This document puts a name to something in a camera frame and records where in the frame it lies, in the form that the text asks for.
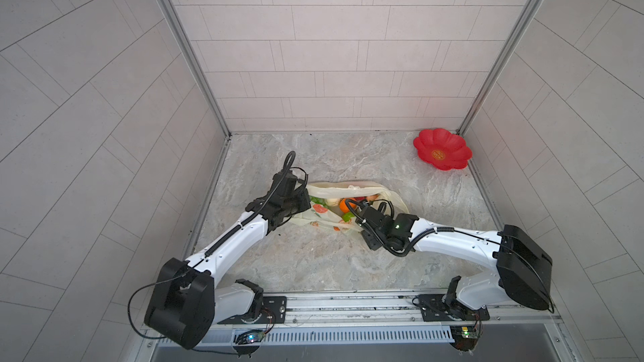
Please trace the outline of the green toy apple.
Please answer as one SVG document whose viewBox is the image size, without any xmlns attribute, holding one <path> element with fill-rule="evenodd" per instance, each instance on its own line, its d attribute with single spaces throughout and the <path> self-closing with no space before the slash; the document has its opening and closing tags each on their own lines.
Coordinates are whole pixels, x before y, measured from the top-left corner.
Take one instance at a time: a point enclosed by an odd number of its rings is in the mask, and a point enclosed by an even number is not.
<svg viewBox="0 0 644 362">
<path fill-rule="evenodd" d="M 352 214 L 350 212 L 347 212 L 347 213 L 343 214 L 343 216 L 342 216 L 342 220 L 344 222 L 346 222 L 346 223 L 350 223 L 352 221 L 352 219 L 354 219 L 354 218 L 355 218 L 354 214 Z"/>
</svg>

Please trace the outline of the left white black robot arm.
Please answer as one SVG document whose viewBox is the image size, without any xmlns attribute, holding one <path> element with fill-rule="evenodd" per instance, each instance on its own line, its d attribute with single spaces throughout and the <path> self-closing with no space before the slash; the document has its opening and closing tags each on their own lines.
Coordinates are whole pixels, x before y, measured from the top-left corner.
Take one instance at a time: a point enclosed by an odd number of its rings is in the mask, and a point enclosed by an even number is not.
<svg viewBox="0 0 644 362">
<path fill-rule="evenodd" d="M 219 282 L 253 245 L 310 209 L 306 176 L 295 174 L 296 153 L 287 154 L 283 167 L 273 176 L 268 193 L 249 203 L 238 220 L 205 249 L 185 260 L 172 258 L 161 267 L 144 315 L 144 323 L 169 339 L 192 350 L 214 323 L 228 318 L 255 322 L 276 318 L 263 305 L 263 289 L 239 279 L 228 287 Z"/>
</svg>

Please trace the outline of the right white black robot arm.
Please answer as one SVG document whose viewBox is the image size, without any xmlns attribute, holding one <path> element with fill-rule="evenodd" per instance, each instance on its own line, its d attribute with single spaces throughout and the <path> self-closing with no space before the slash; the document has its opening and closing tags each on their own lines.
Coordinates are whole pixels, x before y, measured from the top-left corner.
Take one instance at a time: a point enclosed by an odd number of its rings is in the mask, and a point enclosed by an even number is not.
<svg viewBox="0 0 644 362">
<path fill-rule="evenodd" d="M 452 315 L 461 318 L 467 311 L 508 301 L 553 312 L 553 259 L 523 229 L 506 225 L 501 231 L 473 231 L 395 214 L 385 200 L 345 199 L 342 203 L 355 216 L 372 250 L 384 249 L 396 257 L 437 253 L 482 268 L 482 273 L 450 282 L 443 304 Z"/>
</svg>

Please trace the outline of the green toy vegetable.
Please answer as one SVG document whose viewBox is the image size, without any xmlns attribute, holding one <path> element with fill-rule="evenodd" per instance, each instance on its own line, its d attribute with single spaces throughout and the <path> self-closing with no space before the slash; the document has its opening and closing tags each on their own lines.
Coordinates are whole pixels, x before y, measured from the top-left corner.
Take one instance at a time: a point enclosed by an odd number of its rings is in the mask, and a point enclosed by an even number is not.
<svg viewBox="0 0 644 362">
<path fill-rule="evenodd" d="M 320 199 L 320 198 L 317 198 L 315 196 L 310 196 L 310 200 L 311 200 L 311 202 L 313 202 L 315 204 L 320 204 L 320 205 L 323 205 L 323 206 L 327 206 L 327 203 L 326 203 L 325 199 Z"/>
</svg>

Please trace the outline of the orange toy fruit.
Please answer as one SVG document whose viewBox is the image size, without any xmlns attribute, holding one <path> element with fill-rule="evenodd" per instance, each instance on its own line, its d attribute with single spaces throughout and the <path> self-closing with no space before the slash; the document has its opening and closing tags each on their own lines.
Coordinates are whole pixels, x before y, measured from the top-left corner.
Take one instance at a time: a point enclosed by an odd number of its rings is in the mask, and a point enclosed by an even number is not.
<svg viewBox="0 0 644 362">
<path fill-rule="evenodd" d="M 339 208 L 343 214 L 351 213 L 354 210 L 354 206 L 351 203 L 351 199 L 343 198 L 340 200 Z"/>
</svg>

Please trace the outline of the red flower-shaped plate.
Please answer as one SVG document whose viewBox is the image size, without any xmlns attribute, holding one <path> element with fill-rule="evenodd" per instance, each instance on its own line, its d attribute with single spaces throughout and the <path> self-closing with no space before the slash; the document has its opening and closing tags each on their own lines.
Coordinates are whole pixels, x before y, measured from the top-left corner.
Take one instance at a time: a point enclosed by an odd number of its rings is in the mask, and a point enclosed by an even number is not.
<svg viewBox="0 0 644 362">
<path fill-rule="evenodd" d="M 473 157 L 463 137 L 442 128 L 425 129 L 414 139 L 419 158 L 436 169 L 465 169 Z"/>
</svg>

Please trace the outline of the right small circuit board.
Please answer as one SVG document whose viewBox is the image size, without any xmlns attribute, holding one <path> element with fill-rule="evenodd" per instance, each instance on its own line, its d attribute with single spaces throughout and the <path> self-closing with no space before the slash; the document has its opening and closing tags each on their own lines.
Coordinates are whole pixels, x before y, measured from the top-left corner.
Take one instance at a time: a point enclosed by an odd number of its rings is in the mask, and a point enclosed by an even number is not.
<svg viewBox="0 0 644 362">
<path fill-rule="evenodd" d="M 450 332 L 454 349 L 461 352 L 471 352 L 476 348 L 480 339 L 480 332 L 473 326 L 451 326 Z"/>
</svg>

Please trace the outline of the small circuit board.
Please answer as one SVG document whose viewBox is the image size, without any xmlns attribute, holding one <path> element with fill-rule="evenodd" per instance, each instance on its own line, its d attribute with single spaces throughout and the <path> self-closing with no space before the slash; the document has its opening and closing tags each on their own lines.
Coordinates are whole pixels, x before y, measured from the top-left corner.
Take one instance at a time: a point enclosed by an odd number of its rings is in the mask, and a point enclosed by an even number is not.
<svg viewBox="0 0 644 362">
<path fill-rule="evenodd" d="M 461 352 L 471 352 L 476 348 L 480 339 L 480 332 L 473 326 L 451 326 L 450 332 L 454 349 Z"/>
<path fill-rule="evenodd" d="M 243 345 L 258 345 L 266 338 L 267 333 L 263 330 L 249 330 L 247 332 L 239 334 L 235 340 L 234 344 L 237 346 Z"/>
</svg>

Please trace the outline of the left small circuit board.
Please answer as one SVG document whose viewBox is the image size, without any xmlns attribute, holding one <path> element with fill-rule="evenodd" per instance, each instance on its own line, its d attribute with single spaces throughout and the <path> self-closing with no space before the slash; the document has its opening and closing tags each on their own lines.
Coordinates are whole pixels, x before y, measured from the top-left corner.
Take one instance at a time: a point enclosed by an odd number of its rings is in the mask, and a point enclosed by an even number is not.
<svg viewBox="0 0 644 362">
<path fill-rule="evenodd" d="M 237 346 L 243 345 L 258 345 L 266 338 L 267 333 L 263 330 L 249 330 L 247 332 L 239 334 L 235 340 L 234 344 Z"/>
</svg>

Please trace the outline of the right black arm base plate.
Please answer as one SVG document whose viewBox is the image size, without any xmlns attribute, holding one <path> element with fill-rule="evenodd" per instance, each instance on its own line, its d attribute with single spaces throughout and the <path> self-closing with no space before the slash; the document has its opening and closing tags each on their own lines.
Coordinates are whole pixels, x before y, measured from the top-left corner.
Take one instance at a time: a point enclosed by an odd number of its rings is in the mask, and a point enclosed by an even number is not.
<svg viewBox="0 0 644 362">
<path fill-rule="evenodd" d="M 445 321 L 445 322 L 477 322 L 488 321 L 490 314 L 483 307 L 478 310 L 470 309 L 458 302 L 456 299 L 449 298 L 444 300 L 443 294 L 419 294 L 412 304 L 419 308 L 424 322 Z"/>
</svg>

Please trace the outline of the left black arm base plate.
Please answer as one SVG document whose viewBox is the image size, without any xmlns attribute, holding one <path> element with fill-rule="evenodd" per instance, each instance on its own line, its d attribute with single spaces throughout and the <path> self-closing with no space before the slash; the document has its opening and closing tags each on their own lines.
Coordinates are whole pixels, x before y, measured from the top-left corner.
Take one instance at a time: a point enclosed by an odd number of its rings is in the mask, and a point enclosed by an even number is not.
<svg viewBox="0 0 644 362">
<path fill-rule="evenodd" d="M 275 324 L 284 323 L 288 298 L 285 296 L 267 296 L 263 298 L 259 315 L 256 318 L 232 316 L 217 322 L 223 324 Z"/>
</svg>

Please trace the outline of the aluminium mounting rail frame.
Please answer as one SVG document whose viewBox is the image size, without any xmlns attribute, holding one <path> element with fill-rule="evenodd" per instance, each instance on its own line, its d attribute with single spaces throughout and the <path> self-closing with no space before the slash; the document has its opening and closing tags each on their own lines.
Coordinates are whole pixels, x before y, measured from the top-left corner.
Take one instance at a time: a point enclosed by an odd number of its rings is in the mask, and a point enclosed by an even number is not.
<svg viewBox="0 0 644 362">
<path fill-rule="evenodd" d="M 488 321 L 424 322 L 412 301 L 419 294 L 436 291 L 382 291 L 338 293 L 275 293 L 288 298 L 285 322 L 275 324 L 214 323 L 193 350 L 219 350 L 251 354 L 261 347 L 305 345 L 425 345 L 451 344 L 451 326 L 473 326 L 480 332 L 478 344 L 500 335 L 502 345 L 558 345 L 559 321 L 546 312 L 514 303 L 485 307 Z M 237 346 L 235 338 L 249 330 L 263 330 L 258 345 Z"/>
</svg>

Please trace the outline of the left aluminium corner post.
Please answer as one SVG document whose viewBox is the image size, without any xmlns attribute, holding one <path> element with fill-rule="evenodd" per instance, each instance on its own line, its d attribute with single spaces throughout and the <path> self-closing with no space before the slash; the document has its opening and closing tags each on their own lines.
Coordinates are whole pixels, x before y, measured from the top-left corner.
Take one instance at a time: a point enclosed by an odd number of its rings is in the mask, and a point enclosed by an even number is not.
<svg viewBox="0 0 644 362">
<path fill-rule="evenodd" d="M 216 104 L 216 99 L 213 96 L 211 87 L 209 86 L 206 76 L 200 66 L 199 60 L 196 57 L 196 52 L 194 51 L 190 40 L 184 30 L 181 21 L 179 20 L 179 15 L 176 12 L 175 6 L 172 3 L 172 0 L 157 0 L 159 7 L 164 14 L 167 24 L 169 25 L 170 32 L 174 36 L 179 49 L 184 55 L 186 64 L 196 80 L 196 84 L 201 89 L 203 95 L 206 98 L 206 101 L 213 111 L 216 121 L 218 122 L 221 130 L 223 130 L 227 139 L 231 137 L 231 131 L 226 124 L 225 117 L 223 117 L 220 107 Z"/>
</svg>

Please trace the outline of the aluminium corner post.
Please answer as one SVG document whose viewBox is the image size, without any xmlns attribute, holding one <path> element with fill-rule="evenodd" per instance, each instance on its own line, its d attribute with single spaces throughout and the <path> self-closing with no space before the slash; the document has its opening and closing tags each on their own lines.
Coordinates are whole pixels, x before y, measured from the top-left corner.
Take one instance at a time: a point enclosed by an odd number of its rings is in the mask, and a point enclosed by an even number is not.
<svg viewBox="0 0 644 362">
<path fill-rule="evenodd" d="M 501 51 L 496 58 L 493 66 L 491 67 L 491 70 L 487 74 L 486 80 L 484 80 L 481 89 L 475 97 L 475 100 L 471 105 L 471 109 L 467 113 L 459 129 L 456 131 L 459 136 L 463 137 L 467 133 L 472 122 L 474 122 L 474 119 L 476 118 L 477 113 L 481 110 L 486 97 L 490 94 L 492 88 L 496 84 L 496 81 L 501 75 L 501 72 L 503 72 L 506 64 L 518 47 L 518 44 L 523 38 L 523 35 L 525 35 L 526 31 L 528 30 L 530 23 L 534 19 L 542 3 L 543 0 L 528 0 L 526 2 L 523 10 L 518 17 L 518 20 L 511 30 L 510 35 L 501 48 Z"/>
<path fill-rule="evenodd" d="M 179 49 L 184 55 L 186 64 L 196 80 L 196 84 L 201 89 L 203 95 L 206 98 L 206 101 L 213 111 L 216 121 L 218 122 L 221 130 L 223 130 L 227 139 L 231 137 L 231 131 L 226 124 L 225 117 L 223 117 L 220 107 L 216 104 L 216 99 L 213 96 L 211 87 L 209 86 L 206 76 L 200 66 L 199 60 L 196 57 L 196 52 L 194 51 L 190 40 L 184 30 L 181 21 L 179 20 L 179 15 L 176 12 L 175 6 L 172 3 L 172 0 L 157 0 L 159 7 L 164 14 L 167 24 L 169 25 L 170 32 L 174 36 Z"/>
</svg>

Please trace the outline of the right aluminium corner post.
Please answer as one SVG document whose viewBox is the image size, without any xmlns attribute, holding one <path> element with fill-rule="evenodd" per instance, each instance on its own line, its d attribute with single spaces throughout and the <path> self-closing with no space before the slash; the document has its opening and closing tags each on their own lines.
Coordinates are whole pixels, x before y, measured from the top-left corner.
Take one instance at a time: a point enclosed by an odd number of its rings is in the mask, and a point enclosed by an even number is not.
<svg viewBox="0 0 644 362">
<path fill-rule="evenodd" d="M 491 67 L 491 70 L 487 74 L 486 80 L 484 80 L 481 89 L 475 97 L 475 100 L 471 105 L 471 109 L 467 113 L 459 129 L 456 131 L 459 136 L 463 137 L 467 133 L 472 122 L 474 122 L 474 119 L 476 118 L 477 113 L 481 110 L 486 97 L 490 94 L 492 88 L 496 84 L 496 81 L 501 75 L 501 72 L 503 72 L 506 64 L 518 47 L 518 44 L 523 38 L 523 35 L 525 35 L 526 31 L 528 30 L 530 23 L 534 19 L 542 3 L 543 0 L 528 0 L 526 2 L 523 10 L 518 17 L 518 20 L 511 30 L 510 35 L 501 48 L 501 51 L 496 58 L 493 66 Z"/>
</svg>

